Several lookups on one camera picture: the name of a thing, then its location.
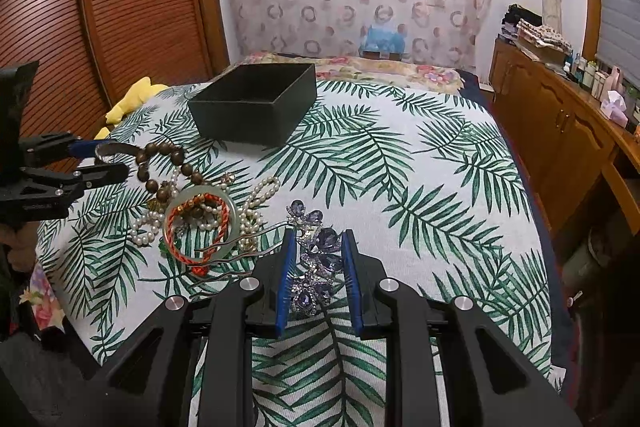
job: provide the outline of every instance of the window blind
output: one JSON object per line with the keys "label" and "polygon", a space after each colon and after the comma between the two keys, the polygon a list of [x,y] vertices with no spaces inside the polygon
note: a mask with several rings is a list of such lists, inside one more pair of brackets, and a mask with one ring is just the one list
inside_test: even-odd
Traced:
{"label": "window blind", "polygon": [[596,57],[640,88],[640,0],[602,0]]}

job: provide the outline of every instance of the yellow plush toy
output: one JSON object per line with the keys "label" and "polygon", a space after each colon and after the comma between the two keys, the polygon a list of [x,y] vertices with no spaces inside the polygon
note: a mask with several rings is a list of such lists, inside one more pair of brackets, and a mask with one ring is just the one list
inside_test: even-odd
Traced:
{"label": "yellow plush toy", "polygon": [[[133,86],[129,87],[127,94],[120,100],[113,108],[105,115],[107,124],[116,125],[122,121],[126,115],[135,111],[153,95],[159,93],[162,90],[167,89],[168,86],[162,84],[151,85],[151,79],[148,76],[140,78]],[[107,137],[109,130],[106,127],[100,129],[100,132],[95,136],[95,139],[101,140]]]}

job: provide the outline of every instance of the tissue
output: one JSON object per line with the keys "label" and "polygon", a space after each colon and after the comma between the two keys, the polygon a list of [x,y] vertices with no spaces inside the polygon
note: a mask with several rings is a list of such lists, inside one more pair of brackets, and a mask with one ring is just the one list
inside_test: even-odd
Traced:
{"label": "tissue", "polygon": [[600,105],[601,113],[619,126],[626,126],[625,99],[617,91],[607,91],[607,98]]}

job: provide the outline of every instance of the bed sheet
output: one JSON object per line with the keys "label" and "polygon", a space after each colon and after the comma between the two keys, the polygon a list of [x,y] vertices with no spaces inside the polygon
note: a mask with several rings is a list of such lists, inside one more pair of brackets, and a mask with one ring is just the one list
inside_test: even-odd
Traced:
{"label": "bed sheet", "polygon": [[[235,174],[230,195],[236,203],[258,178],[279,176],[282,188],[263,211],[268,221],[286,217],[285,207],[294,199],[321,209],[326,224],[353,229],[360,251],[380,258],[390,277],[435,299],[474,297],[561,388],[564,371],[551,362],[547,269],[532,206],[506,142],[481,105],[388,84],[321,80],[317,102],[287,144],[264,150],[197,134],[187,101],[203,87],[163,91],[111,137],[137,145],[152,140],[183,145],[187,161],[206,179]],[[164,156],[150,166],[160,179],[171,169]],[[87,192],[68,219],[40,229],[39,259],[79,337],[100,363],[166,296],[192,298],[199,291],[162,242],[137,247],[126,239],[129,222],[147,199],[132,168],[124,186]],[[275,243],[282,232],[263,236],[261,247]],[[187,235],[183,250],[207,239]],[[216,292],[224,285],[207,289]],[[282,340],[257,339],[253,369],[259,425],[334,425],[341,419],[348,425],[383,424],[385,344],[353,336],[343,287],[317,317],[290,321]],[[442,423],[448,425],[442,377],[438,388]]]}

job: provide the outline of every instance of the red braided cord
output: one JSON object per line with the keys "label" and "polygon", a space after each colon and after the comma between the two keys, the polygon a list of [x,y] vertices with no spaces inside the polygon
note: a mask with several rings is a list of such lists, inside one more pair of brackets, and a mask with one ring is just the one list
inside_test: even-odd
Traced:
{"label": "red braided cord", "polygon": [[176,248],[174,244],[173,225],[174,225],[174,219],[179,216],[178,206],[184,206],[188,202],[185,201],[185,203],[183,203],[182,205],[176,206],[171,211],[171,214],[169,214],[167,218],[168,219],[168,230],[167,230],[167,238],[166,238],[167,250],[169,250],[171,255],[173,255],[181,263],[184,263],[187,266],[194,265],[194,266],[191,266],[190,269],[194,275],[197,275],[199,277],[204,277],[209,272],[208,266],[201,266],[201,265],[202,263],[206,263],[211,258],[211,255],[217,250],[217,248],[215,248],[215,244],[221,241],[223,237],[225,237],[226,230],[228,229],[228,226],[229,226],[229,207],[226,205],[225,201],[223,201],[222,198],[219,198],[218,196],[215,196],[209,193],[204,194],[204,197],[206,201],[213,201],[216,204],[216,206],[222,206],[222,219],[220,220],[220,225],[218,227],[218,235],[213,240],[211,247],[207,248],[207,250],[204,252],[204,255],[202,256],[201,261],[194,261],[192,259],[186,258],[180,253],[180,251]]}

